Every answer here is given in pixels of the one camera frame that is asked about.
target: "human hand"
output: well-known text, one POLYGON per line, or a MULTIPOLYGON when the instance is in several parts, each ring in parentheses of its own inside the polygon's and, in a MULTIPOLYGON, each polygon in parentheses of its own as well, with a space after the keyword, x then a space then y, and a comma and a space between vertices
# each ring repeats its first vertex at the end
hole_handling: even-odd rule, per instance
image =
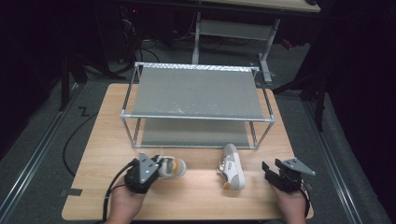
POLYGON ((106 224, 129 224, 142 208, 146 194, 134 193, 125 186, 124 177, 120 178, 111 191, 110 215, 106 224))
MULTIPOLYGON (((163 160, 157 161, 159 155, 151 158, 153 160, 152 163, 156 163, 158 168, 161 168, 163 160)), ((124 177, 125 184, 127 188, 135 193, 145 194, 148 192, 149 187, 153 184, 159 177, 158 170, 151 174, 151 176, 145 181, 145 183, 140 183, 140 161, 134 159, 132 161, 132 167, 126 172, 124 177)))
POLYGON ((282 212, 286 223, 305 224, 305 197, 300 191, 287 193, 277 189, 270 183, 277 199, 277 206, 282 212))

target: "cable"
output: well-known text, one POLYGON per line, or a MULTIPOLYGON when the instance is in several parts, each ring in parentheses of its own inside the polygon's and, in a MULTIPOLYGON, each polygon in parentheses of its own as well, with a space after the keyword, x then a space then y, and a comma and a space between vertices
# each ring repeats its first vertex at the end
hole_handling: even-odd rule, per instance
POLYGON ((215 41, 211 41, 212 43, 216 43, 216 42, 217 42, 216 40, 219 39, 219 43, 218 43, 217 46, 215 46, 215 47, 213 47, 213 48, 206 48, 206 47, 204 47, 203 43, 200 43, 199 46, 200 46, 202 49, 218 49, 218 48, 220 48, 220 47, 223 45, 223 42, 224 42, 224 38, 221 38, 221 37, 219 37, 219 36, 207 36, 206 38, 208 38, 208 39, 215 39, 215 41))
POLYGON ((66 149, 67 146, 69 145, 70 141, 72 140, 73 136, 78 132, 78 130, 84 125, 86 124, 90 119, 96 117, 98 115, 98 112, 96 112, 95 114, 91 115, 88 119, 86 119, 84 122, 82 122, 74 131, 73 133, 69 136, 69 138, 67 139, 66 144, 64 144, 64 150, 62 153, 62 158, 64 161, 64 166, 66 168, 66 170, 70 173, 70 175, 72 176, 76 176, 76 174, 70 169, 69 165, 66 162, 66 149))
POLYGON ((309 189, 304 182, 303 185, 304 188, 306 189, 306 193, 302 189, 300 189, 300 192, 303 194, 305 198, 305 217, 307 217, 309 209, 311 208, 311 195, 309 194, 309 189))
POLYGON ((123 185, 118 185, 118 186, 116 186, 116 187, 114 187, 114 188, 112 188, 111 189, 111 191, 113 191, 114 189, 117 189, 117 188, 119 188, 119 187, 124 187, 124 186, 127 186, 126 184, 123 184, 123 185))
POLYGON ((190 28, 189 28, 189 30, 187 31, 187 33, 184 34, 181 38, 175 39, 174 41, 183 40, 183 39, 187 39, 187 38, 190 38, 190 37, 192 37, 192 36, 195 36, 195 35, 190 35, 190 36, 187 36, 187 35, 190 33, 190 31, 191 31, 191 29, 192 29, 192 26, 194 25, 194 21, 195 21, 196 14, 197 14, 197 13, 194 12, 194 15, 192 16, 192 21, 191 21, 191 24, 190 24, 190 28))
POLYGON ((259 40, 249 39, 249 40, 244 40, 243 43, 238 43, 238 42, 227 40, 227 39, 235 39, 235 38, 224 38, 224 42, 228 43, 228 44, 240 45, 240 46, 244 46, 244 45, 248 45, 248 44, 254 44, 254 43, 259 42, 259 40))
POLYGON ((157 59, 157 62, 159 63, 160 62, 160 59, 158 58, 158 56, 154 53, 154 52, 152 52, 151 50, 148 50, 148 49, 140 49, 140 52, 141 52, 141 50, 144 50, 144 51, 147 51, 148 53, 151 53, 152 55, 154 55, 154 57, 157 59))
MULTIPOLYGON (((134 51, 136 49, 138 49, 141 45, 140 37, 143 32, 141 27, 135 28, 134 21, 137 19, 130 21, 132 18, 128 18, 128 15, 126 15, 126 14, 128 14, 127 8, 123 7, 121 10, 126 10, 126 11, 121 12, 121 18, 120 18, 121 24, 124 27, 123 35, 125 36, 125 40, 126 40, 126 52, 125 52, 126 56, 125 56, 125 58, 128 58, 128 55, 130 55, 130 54, 132 54, 132 57, 131 57, 130 62, 125 67, 121 68, 120 70, 114 71, 114 72, 110 71, 115 75, 119 75, 121 73, 127 72, 134 67, 134 62, 136 61, 135 56, 134 56, 134 51)), ((95 76, 103 75, 102 73, 92 71, 88 67, 85 67, 85 71, 87 73, 95 75, 95 76)))
POLYGON ((191 35, 191 36, 189 36, 189 37, 186 37, 186 38, 184 38, 184 39, 182 39, 182 40, 174 41, 174 44, 179 45, 179 46, 182 46, 182 47, 191 46, 191 45, 194 44, 194 40, 190 41, 188 44, 180 44, 180 42, 186 42, 186 41, 188 41, 188 40, 189 40, 190 38, 192 38, 192 37, 194 37, 194 35, 191 35))
POLYGON ((108 208, 108 199, 110 198, 111 191, 113 190, 113 185, 114 183, 119 179, 120 175, 122 175, 123 172, 125 172, 129 167, 132 167, 132 162, 129 162, 126 166, 124 166, 117 174, 114 176, 113 180, 111 181, 110 185, 108 186, 108 189, 106 191, 106 196, 105 200, 103 202, 103 215, 102 215, 102 221, 105 222, 107 220, 107 208, 108 208))

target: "floor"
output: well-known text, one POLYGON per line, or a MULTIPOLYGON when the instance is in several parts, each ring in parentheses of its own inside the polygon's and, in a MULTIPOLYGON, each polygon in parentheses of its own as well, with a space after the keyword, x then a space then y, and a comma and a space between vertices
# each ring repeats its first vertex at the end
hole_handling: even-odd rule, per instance
MULTIPOLYGON (((202 45, 201 64, 258 66, 256 51, 261 44, 207 41, 202 45)), ((268 57, 273 84, 267 88, 292 81, 308 51, 309 45, 293 49, 273 45, 268 57)), ((136 57, 152 63, 191 63, 191 42, 177 42, 170 47, 148 40, 136 57)), ((110 62, 113 70, 123 66, 110 62)), ((120 75, 128 77, 129 73, 120 75)), ((53 88, 50 98, 33 114, 18 141, 0 161, 0 223, 95 222, 63 220, 62 192, 73 181, 67 168, 77 170, 95 113, 107 86, 114 82, 125 80, 89 74, 86 85, 72 82, 72 100, 64 112, 58 111, 61 86, 58 83, 53 88)), ((329 98, 325 102, 324 131, 319 132, 312 121, 315 102, 302 102, 298 93, 282 92, 276 95, 276 101, 296 157, 317 173, 304 176, 304 181, 313 186, 315 214, 308 223, 390 223, 349 148, 329 98)))

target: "black cable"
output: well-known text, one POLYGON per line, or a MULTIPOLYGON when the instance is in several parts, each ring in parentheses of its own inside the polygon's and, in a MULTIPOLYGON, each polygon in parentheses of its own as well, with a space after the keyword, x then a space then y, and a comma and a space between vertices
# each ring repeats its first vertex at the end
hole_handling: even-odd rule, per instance
POLYGON ((113 191, 114 189, 117 189, 117 188, 119 188, 119 187, 124 187, 124 186, 127 186, 127 185, 126 185, 126 184, 123 184, 123 185, 118 185, 118 186, 116 186, 116 187, 112 188, 112 189, 111 189, 111 191, 113 191))
POLYGON ((309 209, 311 208, 311 195, 309 194, 309 189, 306 187, 306 184, 303 183, 303 185, 306 189, 306 193, 302 189, 300 189, 300 192, 303 194, 305 198, 305 217, 307 217, 309 209))
POLYGON ((202 49, 219 49, 221 46, 223 45, 223 40, 221 39, 220 40, 220 42, 219 42, 219 44, 217 45, 217 46, 215 46, 214 48, 207 48, 207 47, 205 47, 203 44, 201 44, 200 43, 200 47, 202 48, 202 49))
POLYGON ((144 51, 147 51, 148 53, 151 53, 152 55, 154 55, 154 57, 157 59, 157 62, 159 63, 160 62, 160 59, 158 58, 158 56, 154 53, 154 52, 152 52, 151 50, 148 50, 148 49, 140 49, 140 51, 141 50, 144 50, 144 51))
POLYGON ((191 45, 194 44, 194 39, 193 39, 192 41, 189 40, 189 39, 191 39, 192 37, 195 37, 195 35, 191 35, 191 36, 186 37, 186 38, 181 39, 181 40, 174 40, 173 43, 176 44, 176 45, 182 46, 182 47, 191 46, 191 45), (179 42, 187 42, 187 41, 189 41, 188 44, 180 44, 180 43, 179 43, 179 42))
POLYGON ((194 12, 194 14, 192 15, 192 21, 191 21, 191 24, 190 24, 190 28, 189 28, 189 30, 186 32, 186 34, 184 34, 182 37, 180 37, 180 38, 178 38, 178 39, 175 39, 174 41, 183 40, 183 39, 186 39, 186 38, 190 38, 190 37, 192 37, 192 36, 195 36, 195 35, 190 35, 190 36, 188 36, 188 35, 190 34, 190 32, 191 32, 191 30, 192 30, 192 27, 193 27, 194 22, 195 22, 195 17, 196 17, 196 15, 197 15, 197 13, 194 12))
POLYGON ((110 197, 111 190, 113 190, 114 183, 119 179, 120 175, 125 172, 129 167, 132 167, 132 162, 129 162, 126 166, 124 166, 117 174, 114 176, 113 180, 111 181, 108 189, 106 191, 105 200, 103 202, 103 216, 102 221, 105 222, 107 220, 107 207, 108 207, 108 199, 110 197))
POLYGON ((232 40, 228 40, 228 39, 234 39, 234 38, 224 38, 224 42, 228 43, 228 44, 239 45, 239 46, 244 46, 244 45, 254 44, 256 42, 259 42, 259 40, 249 39, 249 40, 244 40, 243 43, 238 43, 236 41, 232 41, 232 40))
POLYGON ((91 115, 88 119, 86 119, 84 122, 82 122, 74 131, 73 133, 69 136, 69 138, 67 139, 67 142, 64 144, 64 150, 62 153, 62 157, 64 160, 64 166, 66 168, 66 170, 70 173, 70 175, 72 176, 76 176, 76 174, 70 169, 69 165, 66 162, 66 149, 67 146, 69 145, 70 141, 72 140, 73 136, 78 132, 78 130, 84 125, 86 124, 90 119, 96 117, 98 115, 98 112, 96 112, 95 114, 91 115))
MULTIPOLYGON (((134 28, 134 22, 130 22, 130 21, 125 20, 125 19, 122 19, 121 21, 122 22, 128 22, 128 24, 130 25, 129 28, 125 31, 127 33, 124 32, 124 35, 126 36, 126 42, 127 42, 126 43, 126 57, 129 54, 132 54, 132 57, 131 57, 131 60, 129 61, 129 63, 125 67, 123 67, 123 68, 121 68, 121 69, 119 69, 117 71, 112 72, 115 75, 119 75, 121 73, 127 72, 127 71, 131 70, 134 67, 134 63, 136 61, 136 57, 134 56, 134 51, 136 49, 140 48, 140 46, 141 46, 140 38, 141 38, 141 36, 143 34, 142 28, 134 28)), ((92 71, 88 67, 85 67, 85 71, 87 73, 89 73, 89 74, 96 75, 96 76, 103 75, 102 73, 98 73, 98 72, 92 71)))

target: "aluminum frame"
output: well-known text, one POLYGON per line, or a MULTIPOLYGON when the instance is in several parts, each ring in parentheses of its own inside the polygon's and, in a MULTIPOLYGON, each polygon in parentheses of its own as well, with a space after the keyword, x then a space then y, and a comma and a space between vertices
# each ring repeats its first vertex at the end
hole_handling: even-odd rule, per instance
MULTIPOLYGON (((122 110, 120 112, 120 119, 123 123, 123 126, 125 128, 125 131, 128 134, 128 138, 131 142, 132 147, 213 147, 213 148, 223 148, 224 146, 203 146, 203 145, 148 145, 148 144, 140 144, 137 142, 138 138, 138 133, 141 125, 142 119, 153 119, 154 117, 151 116, 134 116, 132 114, 126 113, 126 108, 128 105, 129 97, 131 94, 131 90, 133 88, 134 82, 136 77, 140 78, 143 75, 143 70, 145 67, 151 67, 151 68, 161 68, 161 69, 189 69, 189 70, 210 70, 210 71, 240 71, 240 72, 250 72, 253 77, 255 78, 259 72, 260 68, 259 67, 241 67, 241 66, 219 66, 219 65, 201 65, 201 64, 177 64, 177 63, 141 63, 141 62, 136 62, 134 65, 134 69, 131 75, 131 80, 129 82, 128 90, 126 92, 124 104, 122 107, 122 110), (136 125, 134 127, 134 134, 131 133, 130 127, 128 126, 127 119, 137 119, 136 125)), ((244 122, 248 122, 250 132, 251 132, 251 142, 253 145, 249 144, 248 147, 237 147, 238 149, 258 149, 260 144, 262 143, 263 139, 265 136, 268 134, 270 131, 271 127, 275 124, 276 119, 267 95, 267 92, 265 90, 265 86, 263 85, 263 80, 262 77, 259 77, 260 81, 262 83, 262 92, 264 95, 265 103, 268 108, 269 112, 269 118, 263 118, 263 119, 231 119, 231 120, 241 120, 244 122), (268 126, 265 128, 263 131, 263 134, 261 136, 257 136, 256 130, 254 127, 254 122, 265 122, 268 123, 268 126)), ((209 120, 227 120, 227 119, 219 119, 219 118, 210 118, 210 117, 201 117, 201 118, 196 118, 196 117, 183 117, 183 118, 178 118, 178 117, 172 117, 172 119, 209 119, 209 120)))

